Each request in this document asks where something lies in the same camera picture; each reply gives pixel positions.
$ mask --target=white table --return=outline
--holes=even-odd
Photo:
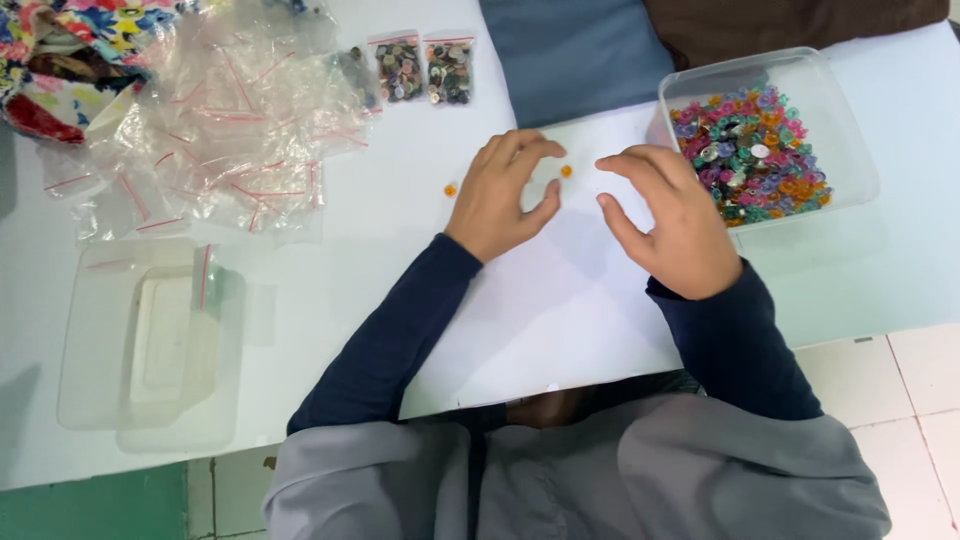
[[[475,29],[476,99],[464,110],[388,108],[366,154],[329,160],[321,245],[274,252],[248,240],[235,264],[248,282],[276,291],[276,317],[254,311],[275,325],[259,328],[259,346],[245,348],[236,433],[216,454],[283,439],[287,418],[326,364],[443,227],[452,207],[443,186],[463,177],[490,135],[513,127],[479,8],[460,4],[330,2],[344,44],[401,28]],[[960,46],[944,23],[828,54],[874,153],[882,193],[862,209],[798,224],[804,230],[789,250],[765,246],[765,231],[742,234],[742,253],[770,286],[791,346],[960,320],[960,216],[952,207],[960,179],[951,164],[960,151]],[[628,213],[649,225],[626,181],[594,172],[592,162],[641,142],[652,111],[630,107],[547,130],[570,151],[564,162],[575,171],[564,185],[564,209],[538,238],[482,273],[412,384],[404,415],[679,365],[643,294],[646,274],[622,255],[593,199],[609,191],[633,200]],[[200,456],[123,454],[112,431],[57,423],[79,251],[68,205],[41,192],[34,144],[0,138],[0,156],[4,143],[16,160],[15,176],[9,158],[0,172],[0,489]],[[200,242],[223,240],[220,234],[193,232]]]

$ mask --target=tile floor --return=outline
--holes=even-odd
[[[848,426],[893,517],[888,540],[960,540],[960,325],[797,352],[824,410]],[[187,467],[189,536],[268,540],[260,501],[276,447]]]

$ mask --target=plastic container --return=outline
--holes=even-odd
[[[60,374],[62,426],[116,430],[128,452],[212,450],[229,442],[243,285],[225,287],[215,309],[192,308],[194,267],[204,250],[167,238],[97,242],[84,251]],[[226,302],[233,302],[228,315]],[[191,429],[177,429],[186,413],[196,417],[194,411],[219,402],[228,406],[215,405]]]
[[[822,209],[731,228],[731,233],[794,222],[825,211],[844,209],[875,199],[880,190],[874,161],[837,84],[827,59],[809,47],[797,47],[724,61],[667,75],[660,82],[660,104],[647,131],[647,142],[680,152],[670,110],[692,101],[705,103],[716,94],[740,88],[774,85],[800,110],[808,129],[804,142],[813,145],[817,166],[833,187],[832,201]]]

